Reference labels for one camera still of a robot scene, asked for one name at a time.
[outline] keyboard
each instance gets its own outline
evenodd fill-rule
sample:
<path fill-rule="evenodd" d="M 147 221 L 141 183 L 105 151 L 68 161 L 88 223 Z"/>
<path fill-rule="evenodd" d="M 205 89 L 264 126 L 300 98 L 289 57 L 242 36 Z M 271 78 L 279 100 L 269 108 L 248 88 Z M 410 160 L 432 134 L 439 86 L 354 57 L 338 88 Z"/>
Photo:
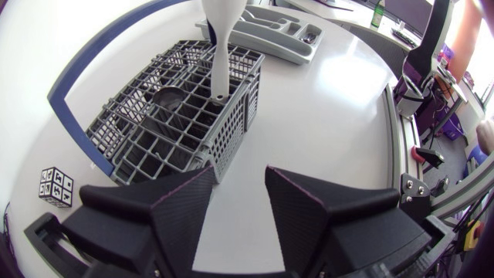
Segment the keyboard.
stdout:
<path fill-rule="evenodd" d="M 392 29 L 391 34 L 395 36 L 397 39 L 401 40 L 404 42 L 407 46 L 410 46 L 411 48 L 417 47 L 417 43 L 412 41 L 407 35 L 405 35 L 403 32 L 401 32 L 398 29 Z"/>

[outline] person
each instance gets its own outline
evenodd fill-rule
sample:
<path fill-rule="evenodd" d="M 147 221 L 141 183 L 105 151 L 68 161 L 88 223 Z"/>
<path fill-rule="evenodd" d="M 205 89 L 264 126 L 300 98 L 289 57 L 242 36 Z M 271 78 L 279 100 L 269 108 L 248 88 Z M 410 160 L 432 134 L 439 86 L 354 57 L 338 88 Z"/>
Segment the person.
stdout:
<path fill-rule="evenodd" d="M 448 70 L 461 80 L 475 50 L 475 43 L 480 30 L 482 18 L 485 19 L 491 34 L 494 36 L 494 1 L 493 0 L 465 0 L 465 10 L 462 21 L 452 44 L 455 54 Z M 494 151 L 494 121 L 483 120 L 476 128 L 480 150 L 490 155 Z"/>
<path fill-rule="evenodd" d="M 484 154 L 490 155 L 494 152 L 494 120 L 487 119 L 481 121 L 476 131 L 480 150 Z"/>

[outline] cable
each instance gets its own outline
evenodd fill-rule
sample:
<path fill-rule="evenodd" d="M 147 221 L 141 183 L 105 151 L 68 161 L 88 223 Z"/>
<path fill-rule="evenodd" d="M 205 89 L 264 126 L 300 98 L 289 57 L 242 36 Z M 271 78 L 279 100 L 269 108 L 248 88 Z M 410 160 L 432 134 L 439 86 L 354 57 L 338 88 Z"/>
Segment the cable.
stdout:
<path fill-rule="evenodd" d="M 14 258 L 14 261 L 16 262 L 17 260 L 15 259 L 15 253 L 14 253 L 14 246 L 12 245 L 12 241 L 10 239 L 10 232 L 8 229 L 8 215 L 7 215 L 7 209 L 10 206 L 10 202 L 7 203 L 5 207 L 5 211 L 3 213 L 3 240 L 5 244 L 7 245 L 7 250 L 12 254 L 12 257 Z"/>
<path fill-rule="evenodd" d="M 484 198 L 485 195 L 479 198 L 474 204 L 470 205 L 469 210 L 463 215 L 463 217 L 460 219 L 460 222 L 456 224 L 453 232 L 458 232 L 459 230 L 463 229 L 463 226 L 466 224 L 466 220 L 472 216 L 473 212 L 479 207 Z"/>
<path fill-rule="evenodd" d="M 432 122 L 435 125 L 435 112 L 438 109 L 438 104 L 435 101 L 435 96 L 434 96 L 434 93 L 432 92 L 432 90 L 431 90 L 431 95 L 432 95 L 432 99 L 434 101 L 434 113 L 432 113 Z M 431 144 L 429 145 L 429 150 L 432 148 L 432 143 L 434 142 L 434 128 L 432 128 L 431 132 L 432 132 L 432 138 L 431 138 Z"/>
<path fill-rule="evenodd" d="M 486 203 L 486 206 L 484 206 L 482 208 L 482 210 L 480 211 L 479 215 L 477 215 L 477 217 L 475 217 L 475 219 L 473 219 L 473 221 L 471 222 L 470 225 L 467 226 L 467 230 L 466 230 L 466 233 L 470 232 L 470 230 L 472 229 L 472 227 L 477 223 L 477 221 L 480 219 L 480 216 L 482 216 L 482 214 L 486 211 L 486 209 L 489 207 L 489 205 L 491 204 L 492 200 L 494 200 L 494 194 L 492 194 L 490 197 L 489 197 L 489 200 L 487 201 Z"/>
<path fill-rule="evenodd" d="M 439 259 L 439 262 L 443 265 L 442 272 L 446 273 L 446 278 L 449 278 L 448 267 L 446 266 L 446 263 L 442 259 Z"/>

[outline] basket handle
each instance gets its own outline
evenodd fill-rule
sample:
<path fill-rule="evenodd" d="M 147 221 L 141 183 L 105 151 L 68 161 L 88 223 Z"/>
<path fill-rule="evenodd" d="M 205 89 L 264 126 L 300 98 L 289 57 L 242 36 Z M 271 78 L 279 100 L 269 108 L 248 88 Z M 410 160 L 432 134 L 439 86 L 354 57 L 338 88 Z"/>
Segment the basket handle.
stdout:
<path fill-rule="evenodd" d="M 86 133 L 81 128 L 76 118 L 70 111 L 65 101 L 65 96 L 72 88 L 72 85 L 79 78 L 79 75 L 93 61 L 94 57 L 100 53 L 113 39 L 140 21 L 146 16 L 186 0 L 155 0 L 145 3 L 130 12 L 122 15 L 107 27 L 99 31 L 81 50 L 70 60 L 62 73 L 53 84 L 48 94 L 48 101 L 55 111 L 62 125 L 69 132 L 72 139 L 86 153 L 86 155 L 103 171 L 110 176 L 113 165 L 96 149 Z"/>

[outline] purple object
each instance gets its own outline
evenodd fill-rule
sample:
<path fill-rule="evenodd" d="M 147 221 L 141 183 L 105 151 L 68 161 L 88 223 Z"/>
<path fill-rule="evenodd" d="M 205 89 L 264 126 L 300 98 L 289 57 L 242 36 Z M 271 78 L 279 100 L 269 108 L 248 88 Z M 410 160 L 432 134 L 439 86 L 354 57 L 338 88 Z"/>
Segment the purple object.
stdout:
<path fill-rule="evenodd" d="M 437 122 L 441 121 L 449 111 L 449 107 L 445 107 L 443 110 L 438 112 Z M 458 137 L 463 135 L 463 128 L 460 124 L 460 120 L 455 113 L 451 115 L 449 120 L 441 128 L 442 133 L 451 141 L 456 140 Z"/>

